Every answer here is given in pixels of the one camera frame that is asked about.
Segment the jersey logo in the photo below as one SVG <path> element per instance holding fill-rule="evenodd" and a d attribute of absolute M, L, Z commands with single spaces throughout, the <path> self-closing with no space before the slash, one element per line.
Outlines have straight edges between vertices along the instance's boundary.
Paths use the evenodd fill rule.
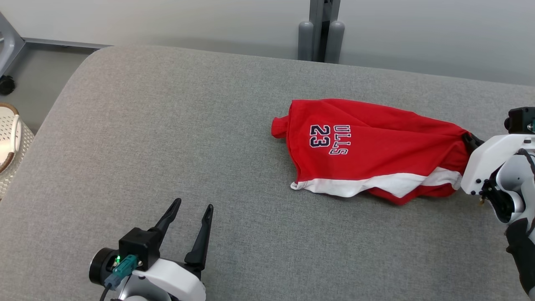
<path fill-rule="evenodd" d="M 345 138 L 351 138 L 351 127 L 349 125 L 335 125 L 334 127 L 334 143 L 329 150 L 330 155 L 347 155 L 349 149 L 346 147 L 351 145 L 351 141 L 344 141 Z M 328 125 L 314 124 L 310 126 L 310 147 L 330 147 L 331 127 Z"/>

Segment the gray floor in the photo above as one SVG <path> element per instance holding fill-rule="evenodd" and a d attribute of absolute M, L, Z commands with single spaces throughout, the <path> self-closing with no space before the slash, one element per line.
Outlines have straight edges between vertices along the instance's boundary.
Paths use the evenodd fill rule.
<path fill-rule="evenodd" d="M 26 44 L 5 73 L 15 80 L 15 91 L 0 95 L 0 102 L 14 105 L 24 123 L 36 133 L 68 79 L 93 51 Z"/>

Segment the black rubber sleeve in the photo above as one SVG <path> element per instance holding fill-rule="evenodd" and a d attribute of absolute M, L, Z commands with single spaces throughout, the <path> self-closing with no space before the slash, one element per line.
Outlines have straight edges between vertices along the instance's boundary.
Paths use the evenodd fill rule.
<path fill-rule="evenodd" d="M 506 251 L 515 259 L 520 284 L 526 294 L 535 287 L 535 245 L 529 239 L 529 233 L 527 219 L 515 221 L 505 233 L 509 242 Z"/>

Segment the white basket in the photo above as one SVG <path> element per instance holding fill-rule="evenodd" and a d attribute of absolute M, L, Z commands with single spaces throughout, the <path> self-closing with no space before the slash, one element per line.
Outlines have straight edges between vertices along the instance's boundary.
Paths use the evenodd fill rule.
<path fill-rule="evenodd" d="M 8 103 L 0 103 L 0 199 L 5 195 L 22 157 L 34 138 L 22 122 L 19 111 Z"/>

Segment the white wall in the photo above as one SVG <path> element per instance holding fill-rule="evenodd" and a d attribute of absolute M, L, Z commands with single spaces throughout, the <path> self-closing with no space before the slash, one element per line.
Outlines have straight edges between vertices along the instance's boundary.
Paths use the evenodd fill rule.
<path fill-rule="evenodd" d="M 534 0 L 341 0 L 338 20 L 340 64 L 535 85 Z"/>
<path fill-rule="evenodd" d="M 309 0 L 0 0 L 25 38 L 297 58 Z"/>

